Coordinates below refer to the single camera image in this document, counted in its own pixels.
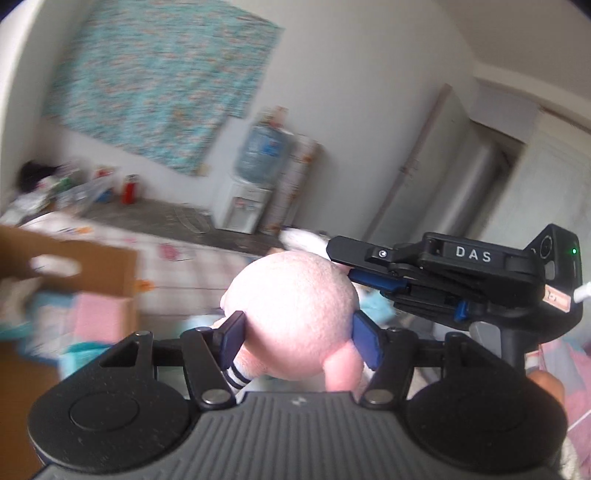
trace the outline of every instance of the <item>box handle cutout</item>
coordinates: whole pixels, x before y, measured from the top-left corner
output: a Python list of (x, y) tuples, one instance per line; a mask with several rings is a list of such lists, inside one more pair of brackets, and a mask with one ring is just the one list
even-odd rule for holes
[(71, 258), (58, 257), (57, 255), (39, 255), (32, 258), (29, 265), (41, 275), (54, 275), (56, 277), (73, 277), (82, 271), (80, 262)]

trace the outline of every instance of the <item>cardboard panel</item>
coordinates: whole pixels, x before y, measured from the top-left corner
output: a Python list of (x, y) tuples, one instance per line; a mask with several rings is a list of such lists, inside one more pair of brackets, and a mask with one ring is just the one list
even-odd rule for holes
[(0, 226), (0, 275), (40, 276), (30, 260), (50, 254), (77, 261), (82, 271), (72, 277), (44, 277), (44, 288), (61, 291), (93, 291), (118, 297), (135, 295), (137, 252), (79, 240), (58, 240), (39, 233)]

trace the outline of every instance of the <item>stuffed animal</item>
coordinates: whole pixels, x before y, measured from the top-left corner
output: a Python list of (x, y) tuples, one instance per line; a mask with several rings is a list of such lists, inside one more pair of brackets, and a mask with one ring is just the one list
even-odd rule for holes
[(262, 374), (303, 380), (322, 372), (328, 391), (360, 385), (363, 360), (351, 340), (359, 300), (329, 260), (301, 251), (263, 257), (238, 274), (220, 306), (226, 318), (246, 314), (245, 343), (225, 372), (234, 389)]

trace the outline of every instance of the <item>round pad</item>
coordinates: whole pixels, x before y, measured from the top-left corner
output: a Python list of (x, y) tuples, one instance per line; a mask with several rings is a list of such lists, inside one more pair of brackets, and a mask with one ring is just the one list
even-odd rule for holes
[(407, 406), (408, 425), (445, 462), (483, 473), (551, 459), (566, 435), (560, 404), (525, 377), (470, 369), (431, 384)]
[(120, 393), (94, 393), (78, 400), (70, 410), (70, 418), (81, 429), (108, 432), (125, 427), (138, 415), (139, 405)]
[(35, 402), (29, 435), (45, 463), (110, 473), (166, 453), (189, 420), (180, 393), (133, 368), (82, 370)]

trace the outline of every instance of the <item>pink cloth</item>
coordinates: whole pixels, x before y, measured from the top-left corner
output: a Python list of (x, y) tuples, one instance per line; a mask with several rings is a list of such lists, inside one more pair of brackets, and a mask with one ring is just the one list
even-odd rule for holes
[(74, 300), (74, 341), (117, 343), (124, 336), (129, 299), (82, 292)]
[(591, 358), (563, 339), (540, 345), (540, 369), (553, 374), (564, 385), (564, 408), (569, 419), (569, 439), (580, 461), (580, 472), (591, 478)]

